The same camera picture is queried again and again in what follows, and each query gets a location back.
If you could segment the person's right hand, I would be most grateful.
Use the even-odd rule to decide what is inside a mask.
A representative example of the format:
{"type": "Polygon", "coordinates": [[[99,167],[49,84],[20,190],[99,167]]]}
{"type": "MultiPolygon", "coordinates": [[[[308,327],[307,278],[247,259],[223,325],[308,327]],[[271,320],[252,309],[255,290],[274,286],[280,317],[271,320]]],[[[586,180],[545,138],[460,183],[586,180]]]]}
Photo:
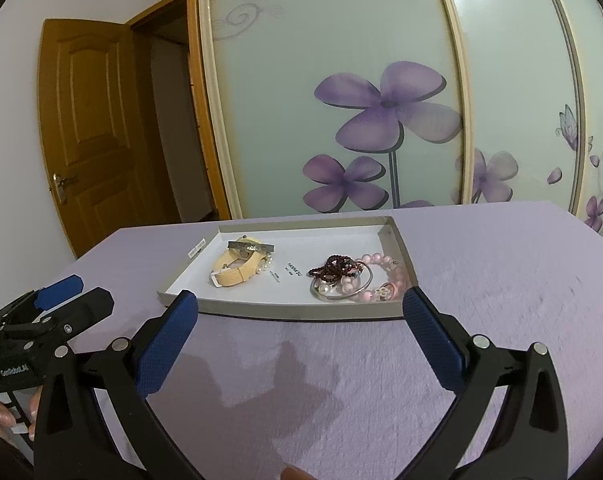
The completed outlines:
{"type": "Polygon", "coordinates": [[[280,473],[280,480],[317,480],[312,474],[296,466],[286,465],[280,473]]]}

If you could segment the person's left hand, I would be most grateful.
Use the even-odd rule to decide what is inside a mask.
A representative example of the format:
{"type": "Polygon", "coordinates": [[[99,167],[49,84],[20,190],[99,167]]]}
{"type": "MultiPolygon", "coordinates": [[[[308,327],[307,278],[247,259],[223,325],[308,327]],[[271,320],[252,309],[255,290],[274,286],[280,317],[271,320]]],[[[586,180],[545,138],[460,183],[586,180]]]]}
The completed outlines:
{"type": "MultiPolygon", "coordinates": [[[[30,425],[28,427],[28,438],[34,441],[36,437],[36,416],[38,416],[39,404],[41,400],[42,387],[36,389],[29,402],[30,425]]],[[[10,429],[17,425],[16,418],[6,405],[0,402],[0,436],[6,439],[4,429],[10,429]]]]}

